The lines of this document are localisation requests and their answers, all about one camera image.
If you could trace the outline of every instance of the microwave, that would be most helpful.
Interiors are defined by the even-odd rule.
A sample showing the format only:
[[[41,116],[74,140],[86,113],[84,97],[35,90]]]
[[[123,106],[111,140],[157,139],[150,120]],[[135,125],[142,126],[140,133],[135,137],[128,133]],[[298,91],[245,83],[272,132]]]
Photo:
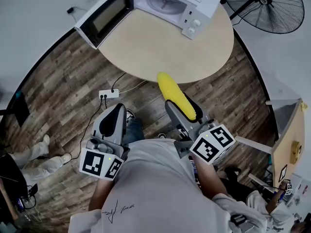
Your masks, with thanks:
[[[134,9],[162,18],[194,39],[212,20],[220,0],[99,0],[75,25],[77,32],[97,49]]]

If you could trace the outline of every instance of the person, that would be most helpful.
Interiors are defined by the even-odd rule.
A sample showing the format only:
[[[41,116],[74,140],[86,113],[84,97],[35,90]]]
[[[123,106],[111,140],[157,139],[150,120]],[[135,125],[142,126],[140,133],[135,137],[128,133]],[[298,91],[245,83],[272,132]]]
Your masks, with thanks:
[[[282,182],[270,201],[267,203],[259,191],[238,183],[238,174],[241,170],[235,166],[227,167],[225,173],[228,180],[222,179],[228,193],[237,201],[243,201],[247,206],[256,209],[267,218],[268,233],[302,233],[305,224],[295,224],[295,217],[289,211],[285,203],[278,203],[284,190],[286,182]]]
[[[114,181],[99,179],[88,212],[72,215],[70,233],[265,233],[266,218],[228,197],[213,165],[193,156],[202,190],[187,157],[173,139],[144,139],[142,126],[127,110],[123,144],[131,149]]]
[[[39,156],[46,155],[49,153],[50,137],[46,134],[43,137],[43,141],[35,144],[32,148],[26,149],[23,152],[9,153],[8,155],[14,160],[20,172],[22,173],[26,184],[28,186],[34,186],[40,180],[50,176],[55,173],[59,168],[71,160],[71,155],[69,153],[63,156],[55,156],[35,168],[24,168],[29,162],[38,158]],[[7,160],[6,158],[0,157],[0,166],[4,166],[2,163]],[[6,178],[7,169],[0,173],[3,179]]]

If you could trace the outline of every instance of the electric fan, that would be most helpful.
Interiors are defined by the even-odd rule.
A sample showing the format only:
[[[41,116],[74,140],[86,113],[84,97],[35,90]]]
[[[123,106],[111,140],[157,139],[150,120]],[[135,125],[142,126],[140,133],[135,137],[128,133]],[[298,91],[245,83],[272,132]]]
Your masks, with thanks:
[[[301,25],[305,10],[302,0],[226,0],[239,15],[254,27],[270,33],[290,33]]]

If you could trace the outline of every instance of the floor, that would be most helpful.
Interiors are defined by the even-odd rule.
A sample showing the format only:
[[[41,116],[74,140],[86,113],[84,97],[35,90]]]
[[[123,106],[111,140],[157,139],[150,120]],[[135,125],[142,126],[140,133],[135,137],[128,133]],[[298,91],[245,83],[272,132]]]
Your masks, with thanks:
[[[41,141],[47,133],[51,137],[50,156],[67,152],[77,156],[90,116],[99,106],[98,91],[111,88],[121,74],[123,72],[99,51],[73,33],[44,59],[23,86],[22,92],[31,114],[21,128],[13,116],[6,117],[4,142],[11,145],[13,152],[23,151]],[[125,91],[141,81],[125,74],[115,87]],[[265,105],[265,96],[237,40],[224,67],[208,78],[181,85],[181,89],[199,101],[233,135],[272,146],[274,127]],[[146,138],[156,137],[160,132],[168,137],[177,137],[156,83],[144,82],[120,98],[109,100],[108,106],[118,102],[142,119]],[[86,136],[91,128],[90,125],[86,130]],[[28,167],[41,162],[35,160]],[[267,163],[267,154],[236,143],[233,151],[219,165],[218,172],[223,176],[224,167],[236,164],[243,170],[240,181],[249,185],[248,172],[260,177]],[[27,227],[33,232],[67,232],[70,216],[87,209],[95,184],[95,178],[78,171],[77,160],[69,162],[38,184],[36,208],[41,219],[35,210],[29,210],[28,214],[36,218],[31,216],[32,221],[27,223]]]

